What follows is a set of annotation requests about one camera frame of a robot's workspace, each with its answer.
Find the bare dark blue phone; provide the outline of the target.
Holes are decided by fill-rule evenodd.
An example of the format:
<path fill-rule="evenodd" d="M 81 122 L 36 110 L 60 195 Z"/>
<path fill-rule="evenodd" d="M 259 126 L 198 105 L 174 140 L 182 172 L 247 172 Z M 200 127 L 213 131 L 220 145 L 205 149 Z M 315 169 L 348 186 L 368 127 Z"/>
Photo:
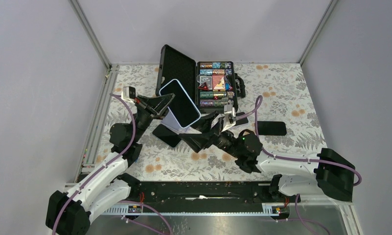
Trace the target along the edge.
<path fill-rule="evenodd" d="M 171 131 L 163 124 L 158 125 L 153 130 L 152 134 L 172 148 L 175 148 L 181 142 L 181 138 L 178 134 Z"/>

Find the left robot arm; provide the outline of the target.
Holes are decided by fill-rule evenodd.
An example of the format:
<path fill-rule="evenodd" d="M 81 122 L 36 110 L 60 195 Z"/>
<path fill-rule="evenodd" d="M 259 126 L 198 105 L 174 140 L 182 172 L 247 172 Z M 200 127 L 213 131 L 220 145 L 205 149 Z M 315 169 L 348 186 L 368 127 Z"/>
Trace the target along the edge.
<path fill-rule="evenodd" d="M 84 235 L 111 206 L 123 199 L 135 201 L 140 195 L 139 186 L 124 181 L 121 175 L 138 159 L 142 149 L 138 141 L 153 120 L 165 117 L 175 95 L 111 96 L 125 106 L 131 122 L 116 123 L 110 128 L 113 148 L 91 173 L 68 191 L 57 190 L 50 196 L 46 226 L 54 235 Z"/>

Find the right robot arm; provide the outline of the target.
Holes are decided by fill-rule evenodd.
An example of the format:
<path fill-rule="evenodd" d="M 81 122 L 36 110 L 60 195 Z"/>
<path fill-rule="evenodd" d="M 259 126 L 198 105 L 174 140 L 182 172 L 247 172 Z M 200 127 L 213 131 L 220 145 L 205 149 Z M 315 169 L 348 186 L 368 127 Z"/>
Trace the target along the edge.
<path fill-rule="evenodd" d="M 246 173 L 275 172 L 269 186 L 270 198 L 280 202 L 287 196 L 325 195 L 331 199 L 351 202 L 353 189 L 362 181 L 355 166 L 330 148 L 308 155 L 281 156 L 263 151 L 256 133 L 242 130 L 238 136 L 227 130 L 229 116 L 212 121 L 216 113 L 202 117 L 195 123 L 198 134 L 179 134 L 190 148 L 198 153 L 212 145 L 235 158 L 235 164 Z"/>

